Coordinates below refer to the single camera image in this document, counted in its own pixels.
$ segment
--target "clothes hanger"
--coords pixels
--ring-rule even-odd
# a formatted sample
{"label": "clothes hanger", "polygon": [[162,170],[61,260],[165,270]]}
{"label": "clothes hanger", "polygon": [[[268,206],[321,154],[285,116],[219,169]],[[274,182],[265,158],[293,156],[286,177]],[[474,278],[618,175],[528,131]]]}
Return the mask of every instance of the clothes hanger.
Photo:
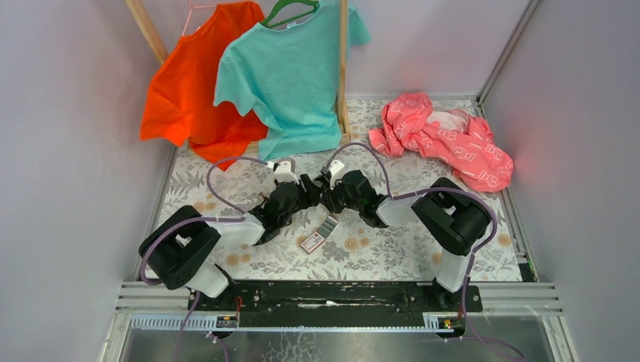
{"label": "clothes hanger", "polygon": [[[275,23],[273,25],[269,25],[269,21],[273,20],[273,18],[280,12],[280,10],[282,10],[282,8],[291,4],[305,4],[308,6],[313,6],[313,9],[311,11],[307,11],[306,13],[302,13],[290,19],[286,19],[278,23]],[[300,19],[301,17],[305,17],[306,15],[313,14],[315,13],[315,11],[318,10],[319,7],[320,7],[320,2],[317,0],[278,0],[278,2],[276,2],[275,5],[273,6],[273,10],[271,10],[271,14],[269,14],[269,16],[266,17],[265,20],[262,20],[260,24],[262,24],[266,28],[275,28],[276,26],[289,23],[292,20]]]}
{"label": "clothes hanger", "polygon": [[187,0],[187,2],[189,2],[189,16],[186,17],[186,23],[184,24],[184,29],[182,29],[182,36],[184,36],[184,33],[186,32],[186,27],[189,25],[189,20],[191,20],[191,13],[193,12],[193,9],[207,9],[207,8],[215,8],[216,5],[199,5],[199,6],[195,6],[191,0]]}

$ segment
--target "wooden pole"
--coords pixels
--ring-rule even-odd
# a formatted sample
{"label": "wooden pole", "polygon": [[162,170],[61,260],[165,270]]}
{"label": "wooden pole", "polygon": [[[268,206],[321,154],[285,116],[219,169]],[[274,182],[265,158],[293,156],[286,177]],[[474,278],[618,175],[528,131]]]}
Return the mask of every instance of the wooden pole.
{"label": "wooden pole", "polygon": [[153,51],[153,55],[160,62],[160,64],[164,64],[165,60],[169,56],[167,54],[167,48],[162,44],[162,39],[160,39],[160,35],[158,31],[155,30],[155,26],[153,26],[153,22],[149,17],[149,14],[146,12],[144,5],[141,0],[125,0],[131,15],[134,16],[136,23],[140,27],[140,31],[144,35],[146,42],[149,43],[151,47],[151,51]]}
{"label": "wooden pole", "polygon": [[338,123],[343,126],[344,133],[351,133],[349,115],[346,111],[345,77],[346,77],[346,40],[349,31],[349,0],[340,0],[340,83],[338,84]]}

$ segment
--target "black mounting plate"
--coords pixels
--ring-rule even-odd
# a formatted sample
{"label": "black mounting plate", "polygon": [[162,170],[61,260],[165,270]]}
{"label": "black mounting plate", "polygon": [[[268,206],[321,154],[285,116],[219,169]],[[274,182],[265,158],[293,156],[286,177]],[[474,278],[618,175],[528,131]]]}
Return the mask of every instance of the black mounting plate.
{"label": "black mounting plate", "polygon": [[[423,327],[425,312],[460,311],[459,293],[446,306],[441,294],[431,283],[237,280],[216,299],[201,295],[195,310],[235,312],[240,297],[240,327]],[[482,311],[475,286],[466,309]]]}

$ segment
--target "glass panel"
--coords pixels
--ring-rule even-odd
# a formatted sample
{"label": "glass panel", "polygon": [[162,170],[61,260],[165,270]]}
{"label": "glass panel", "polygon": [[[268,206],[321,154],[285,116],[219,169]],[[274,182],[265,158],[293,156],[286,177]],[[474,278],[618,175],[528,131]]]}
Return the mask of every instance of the glass panel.
{"label": "glass panel", "polygon": [[[481,336],[519,348],[527,360],[554,360],[543,322],[536,317],[473,317]],[[130,330],[122,361],[172,361],[177,331]],[[447,342],[432,333],[235,332],[225,338],[230,361],[502,361],[475,341]],[[180,362],[224,361],[220,344],[203,332],[185,332]]]}

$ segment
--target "wooden rack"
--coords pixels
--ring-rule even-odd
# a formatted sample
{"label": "wooden rack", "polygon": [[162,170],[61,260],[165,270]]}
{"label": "wooden rack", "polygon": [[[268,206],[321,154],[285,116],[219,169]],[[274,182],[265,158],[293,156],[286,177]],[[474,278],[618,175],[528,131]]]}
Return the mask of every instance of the wooden rack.
{"label": "wooden rack", "polygon": [[[144,35],[146,42],[149,43],[155,58],[164,64],[168,57],[167,48],[162,43],[158,31],[146,12],[142,0],[125,0],[129,7],[131,15],[134,16],[136,23],[140,27],[140,31]],[[349,113],[346,110],[346,99],[344,95],[345,75],[346,75],[346,32],[349,16],[348,0],[340,0],[340,83],[336,98],[336,113],[338,115],[338,124],[342,131],[342,139],[340,145],[351,142],[351,126],[349,125]],[[258,150],[258,142],[252,142],[247,147],[246,152],[255,153]]]}

